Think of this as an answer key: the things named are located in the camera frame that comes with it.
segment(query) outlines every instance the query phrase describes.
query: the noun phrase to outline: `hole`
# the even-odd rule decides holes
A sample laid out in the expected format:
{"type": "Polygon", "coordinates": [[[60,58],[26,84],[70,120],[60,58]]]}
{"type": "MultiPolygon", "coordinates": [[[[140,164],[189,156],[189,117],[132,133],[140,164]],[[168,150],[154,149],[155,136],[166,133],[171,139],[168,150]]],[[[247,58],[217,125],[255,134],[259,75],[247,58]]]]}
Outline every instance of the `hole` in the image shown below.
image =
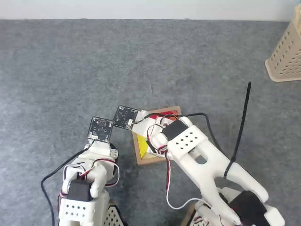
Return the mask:
{"type": "Polygon", "coordinates": [[[198,163],[198,164],[205,164],[207,162],[206,159],[204,159],[204,157],[202,155],[198,156],[195,161],[198,163]]]}

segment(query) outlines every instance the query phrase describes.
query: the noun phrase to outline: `white wire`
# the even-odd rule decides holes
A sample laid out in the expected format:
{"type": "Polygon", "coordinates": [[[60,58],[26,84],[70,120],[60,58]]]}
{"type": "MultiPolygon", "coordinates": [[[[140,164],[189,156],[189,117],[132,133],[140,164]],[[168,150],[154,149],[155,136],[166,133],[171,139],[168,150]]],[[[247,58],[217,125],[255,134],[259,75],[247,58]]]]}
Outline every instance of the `white wire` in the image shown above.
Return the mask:
{"type": "Polygon", "coordinates": [[[119,166],[116,164],[116,163],[113,163],[116,167],[117,167],[117,171],[118,171],[118,178],[117,178],[117,181],[114,183],[114,184],[112,184],[112,185],[107,185],[106,187],[114,187],[116,184],[118,184],[118,182],[119,182],[119,178],[120,178],[120,169],[119,169],[119,166]]]}
{"type": "Polygon", "coordinates": [[[64,169],[63,169],[63,181],[66,179],[66,178],[65,178],[65,171],[66,171],[66,169],[67,169],[68,167],[75,167],[75,166],[81,167],[81,169],[82,169],[81,171],[76,170],[77,172],[80,172],[80,173],[85,172],[85,168],[84,168],[82,165],[80,165],[80,164],[74,163],[74,164],[68,164],[68,165],[65,165],[65,167],[64,167],[64,169]]]}
{"type": "Polygon", "coordinates": [[[187,200],[182,206],[180,207],[174,207],[172,206],[170,203],[169,203],[169,200],[168,200],[168,194],[169,194],[169,188],[170,188],[170,182],[171,182],[171,164],[170,164],[170,160],[169,159],[166,159],[167,162],[168,162],[168,167],[169,167],[169,174],[168,174],[168,184],[167,184],[167,190],[166,190],[166,201],[167,201],[167,204],[169,205],[170,208],[174,209],[174,210],[180,210],[182,209],[183,207],[185,207],[189,202],[191,201],[202,201],[203,203],[207,204],[208,206],[211,206],[209,203],[207,203],[206,201],[204,201],[203,199],[199,199],[199,198],[191,198],[189,200],[187,200]]]}
{"type": "MultiPolygon", "coordinates": [[[[103,160],[98,160],[98,161],[105,161],[105,162],[112,163],[114,166],[117,167],[117,170],[118,170],[118,178],[117,178],[117,181],[116,181],[114,184],[108,185],[108,186],[106,186],[106,187],[113,187],[113,186],[115,186],[116,184],[118,184],[119,178],[120,178],[120,169],[119,169],[119,166],[118,166],[115,162],[111,162],[111,161],[108,161],[108,160],[105,160],[105,159],[103,159],[103,160]]],[[[82,174],[84,174],[84,173],[86,173],[86,172],[92,170],[92,169],[95,167],[95,163],[93,164],[93,166],[92,166],[90,169],[84,171],[82,174]]]]}

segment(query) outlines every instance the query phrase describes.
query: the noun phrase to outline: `wooden block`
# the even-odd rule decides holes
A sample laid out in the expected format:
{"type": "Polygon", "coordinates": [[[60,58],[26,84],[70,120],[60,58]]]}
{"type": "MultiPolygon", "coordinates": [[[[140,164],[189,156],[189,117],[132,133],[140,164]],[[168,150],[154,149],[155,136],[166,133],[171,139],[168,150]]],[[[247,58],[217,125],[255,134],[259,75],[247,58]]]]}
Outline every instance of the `wooden block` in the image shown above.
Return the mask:
{"type": "Polygon", "coordinates": [[[195,214],[194,204],[191,204],[187,210],[184,220],[181,223],[181,226],[189,226],[194,214],[195,214]]]}
{"type": "MultiPolygon", "coordinates": [[[[176,112],[176,114],[182,114],[179,106],[167,107],[167,108],[157,109],[157,110],[148,111],[148,112],[149,113],[163,113],[163,112],[169,112],[169,111],[176,112]]],[[[147,164],[151,164],[151,163],[155,163],[155,162],[160,162],[160,161],[165,161],[165,158],[159,158],[159,157],[154,156],[149,153],[146,153],[143,157],[141,157],[137,134],[133,133],[133,132],[132,132],[132,134],[133,134],[137,164],[139,166],[147,165],[147,164]]]]}

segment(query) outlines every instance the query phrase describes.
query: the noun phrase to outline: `perforated plastic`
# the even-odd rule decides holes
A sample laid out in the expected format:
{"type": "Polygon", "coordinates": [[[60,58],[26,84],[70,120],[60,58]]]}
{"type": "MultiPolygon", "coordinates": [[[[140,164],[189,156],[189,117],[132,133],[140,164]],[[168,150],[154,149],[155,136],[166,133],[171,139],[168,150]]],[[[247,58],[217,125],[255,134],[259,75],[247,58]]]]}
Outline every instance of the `perforated plastic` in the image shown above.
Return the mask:
{"type": "Polygon", "coordinates": [[[94,212],[95,201],[82,202],[62,199],[59,218],[79,222],[93,222],[94,212]]]}
{"type": "Polygon", "coordinates": [[[265,65],[273,81],[301,80],[301,23],[300,5],[295,9],[295,16],[287,27],[279,43],[266,60],[265,65]]]}
{"type": "Polygon", "coordinates": [[[104,226],[123,226],[120,215],[115,206],[110,206],[107,211],[107,216],[103,223],[104,226]]]}

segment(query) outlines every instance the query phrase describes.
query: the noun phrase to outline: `wire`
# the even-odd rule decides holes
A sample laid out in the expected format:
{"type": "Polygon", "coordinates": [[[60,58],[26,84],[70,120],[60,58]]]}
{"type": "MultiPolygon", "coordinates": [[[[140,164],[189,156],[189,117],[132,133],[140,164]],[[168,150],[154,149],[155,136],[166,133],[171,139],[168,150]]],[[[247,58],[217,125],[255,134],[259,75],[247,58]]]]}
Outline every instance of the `wire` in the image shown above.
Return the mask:
{"type": "Polygon", "coordinates": [[[210,136],[212,137],[212,140],[214,142],[214,145],[217,149],[219,149],[221,151],[221,153],[223,153],[225,156],[225,152],[222,150],[221,146],[219,145],[219,143],[217,142],[216,138],[215,138],[215,135],[212,131],[212,128],[211,128],[211,125],[210,125],[210,120],[209,120],[209,117],[206,113],[203,113],[203,112],[199,112],[199,113],[192,113],[192,114],[179,114],[179,115],[174,115],[174,114],[161,114],[161,113],[150,113],[146,116],[144,116],[141,120],[139,121],[134,121],[132,122],[132,124],[138,124],[140,122],[142,122],[144,119],[147,119],[153,115],[156,115],[156,116],[161,116],[161,117],[176,117],[176,118],[179,118],[179,117],[191,117],[191,116],[197,116],[197,115],[203,115],[205,118],[206,118],[206,123],[207,123],[207,127],[208,127],[208,130],[209,130],[209,133],[210,133],[210,136]]]}
{"type": "Polygon", "coordinates": [[[54,213],[54,210],[53,210],[53,206],[52,206],[52,203],[51,203],[51,200],[46,192],[46,189],[44,187],[44,182],[52,177],[54,174],[56,174],[62,167],[64,167],[64,165],[66,165],[68,162],[70,162],[71,160],[73,160],[74,158],[76,158],[77,156],[79,156],[80,154],[84,153],[85,151],[87,151],[91,146],[92,144],[94,143],[95,140],[92,141],[91,144],[89,144],[88,147],[86,147],[85,149],[77,152],[76,154],[74,154],[73,156],[71,156],[69,159],[67,159],[63,164],[61,164],[60,166],[58,166],[53,172],[49,173],[47,176],[45,176],[42,180],[41,180],[41,189],[42,189],[42,192],[44,193],[44,196],[45,198],[47,199],[47,202],[48,202],[48,205],[50,207],[50,212],[51,212],[51,223],[52,223],[52,226],[55,226],[55,213],[54,213]]]}
{"type": "Polygon", "coordinates": [[[65,165],[64,169],[63,169],[63,181],[66,179],[66,170],[68,167],[74,167],[74,168],[78,168],[80,167],[82,169],[82,171],[78,171],[78,172],[85,172],[86,169],[85,167],[83,167],[81,164],[83,164],[84,162],[79,162],[79,163],[73,163],[73,164],[68,164],[68,165],[65,165]]]}
{"type": "Polygon", "coordinates": [[[236,155],[238,152],[238,148],[239,148],[239,144],[240,144],[240,140],[241,140],[241,136],[243,134],[243,130],[244,130],[244,125],[245,125],[245,120],[246,120],[246,111],[248,108],[248,103],[249,103],[249,98],[250,98],[250,92],[251,92],[251,82],[248,83],[248,88],[246,89],[246,99],[245,99],[245,103],[244,103],[244,110],[243,110],[243,115],[241,118],[241,123],[240,123],[240,128],[239,128],[239,132],[238,132],[238,137],[237,137],[237,141],[236,141],[236,145],[235,145],[235,149],[234,149],[234,153],[230,159],[230,163],[228,164],[225,173],[224,173],[224,178],[227,178],[227,174],[230,170],[230,167],[232,166],[232,164],[236,161],[236,155]]]}
{"type": "Polygon", "coordinates": [[[178,119],[178,117],[177,117],[176,115],[174,115],[174,114],[166,114],[166,115],[164,115],[164,116],[160,119],[160,124],[162,124],[163,119],[165,119],[166,117],[170,117],[170,116],[173,116],[173,117],[175,117],[176,119],[178,119]]]}
{"type": "Polygon", "coordinates": [[[147,140],[149,141],[148,145],[151,146],[150,148],[151,148],[151,149],[155,149],[155,151],[157,151],[157,153],[158,153],[158,148],[155,148],[154,145],[152,145],[151,139],[150,139],[150,136],[149,136],[149,130],[150,130],[151,127],[154,127],[154,126],[159,126],[159,127],[161,127],[161,128],[163,129],[163,126],[161,126],[161,125],[159,125],[159,124],[153,124],[153,125],[150,125],[150,126],[147,128],[147,130],[146,130],[146,138],[147,138],[147,140]]]}
{"type": "Polygon", "coordinates": [[[183,207],[185,207],[189,202],[191,201],[202,201],[203,203],[207,204],[208,206],[211,206],[209,203],[207,203],[206,201],[204,201],[203,199],[199,199],[199,198],[192,198],[187,200],[182,206],[180,207],[174,207],[170,204],[169,200],[168,200],[168,194],[169,194],[169,188],[170,188],[170,180],[171,180],[171,164],[170,164],[170,160],[167,157],[167,151],[164,153],[165,158],[166,158],[166,163],[167,163],[167,176],[166,176],[166,201],[167,204],[169,205],[170,208],[174,209],[174,210],[179,210],[182,209],[183,207]]]}
{"type": "Polygon", "coordinates": [[[120,178],[120,169],[119,169],[118,164],[117,164],[116,162],[112,161],[111,159],[96,159],[96,160],[94,160],[94,162],[92,163],[91,169],[87,170],[87,171],[84,172],[83,174],[80,174],[80,177],[84,177],[84,176],[88,175],[88,173],[91,172],[92,169],[94,169],[95,163],[98,162],[98,161],[107,161],[107,162],[110,162],[110,163],[114,164],[114,166],[116,166],[116,168],[117,168],[117,170],[118,170],[118,178],[117,178],[117,181],[114,182],[114,183],[111,183],[111,184],[106,184],[105,186],[106,186],[106,187],[113,187],[113,186],[115,186],[116,184],[118,184],[119,178],[120,178]]]}

